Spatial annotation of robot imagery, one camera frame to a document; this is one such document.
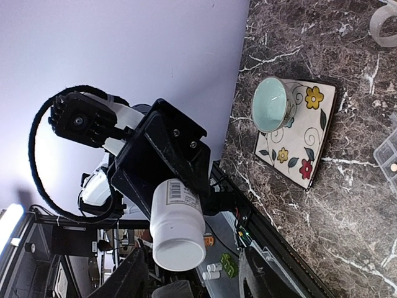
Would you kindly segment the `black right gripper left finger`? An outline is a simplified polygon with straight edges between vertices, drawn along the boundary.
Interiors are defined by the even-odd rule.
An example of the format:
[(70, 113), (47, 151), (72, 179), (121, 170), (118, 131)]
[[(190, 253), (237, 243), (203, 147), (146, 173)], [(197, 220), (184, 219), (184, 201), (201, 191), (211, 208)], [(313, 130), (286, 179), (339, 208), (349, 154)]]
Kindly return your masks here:
[(149, 271), (142, 248), (135, 248), (111, 274), (92, 298), (148, 297)]

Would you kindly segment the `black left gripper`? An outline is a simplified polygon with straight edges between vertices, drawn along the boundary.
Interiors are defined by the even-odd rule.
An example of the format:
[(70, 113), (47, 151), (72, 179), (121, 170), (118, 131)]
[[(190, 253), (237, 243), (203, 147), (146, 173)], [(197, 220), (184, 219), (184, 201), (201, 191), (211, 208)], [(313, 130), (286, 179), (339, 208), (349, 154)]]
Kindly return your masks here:
[(177, 178), (200, 200), (210, 197), (210, 149), (200, 141), (207, 132), (164, 99), (158, 99), (138, 124), (111, 167), (111, 185), (145, 217), (154, 190)]

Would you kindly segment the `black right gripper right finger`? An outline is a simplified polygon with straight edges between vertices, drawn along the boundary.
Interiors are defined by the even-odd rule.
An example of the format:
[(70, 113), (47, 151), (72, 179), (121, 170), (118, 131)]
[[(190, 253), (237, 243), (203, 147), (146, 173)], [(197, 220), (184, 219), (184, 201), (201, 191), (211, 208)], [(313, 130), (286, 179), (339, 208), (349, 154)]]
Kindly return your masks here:
[(239, 255), (240, 297), (304, 297), (293, 279), (267, 250), (253, 246), (242, 249)]

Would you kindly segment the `small white dropper bottle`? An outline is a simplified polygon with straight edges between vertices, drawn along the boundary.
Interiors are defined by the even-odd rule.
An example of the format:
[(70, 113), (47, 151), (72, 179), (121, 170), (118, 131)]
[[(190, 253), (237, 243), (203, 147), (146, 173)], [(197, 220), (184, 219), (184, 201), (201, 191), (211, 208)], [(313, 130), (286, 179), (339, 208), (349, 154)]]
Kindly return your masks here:
[(163, 269), (188, 271), (206, 257), (205, 221), (199, 196), (178, 179), (168, 179), (155, 189), (149, 230), (153, 259)]

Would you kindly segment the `clear plastic pill organizer box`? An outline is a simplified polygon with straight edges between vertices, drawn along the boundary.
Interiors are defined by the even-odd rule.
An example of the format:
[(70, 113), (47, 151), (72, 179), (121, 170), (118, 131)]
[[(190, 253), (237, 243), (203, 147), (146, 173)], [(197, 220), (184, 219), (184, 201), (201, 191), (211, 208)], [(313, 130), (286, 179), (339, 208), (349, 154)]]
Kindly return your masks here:
[(373, 152), (373, 157), (384, 174), (386, 180), (396, 191), (396, 172), (392, 172), (391, 165), (396, 164), (396, 113), (390, 115), (394, 126), (389, 136)]

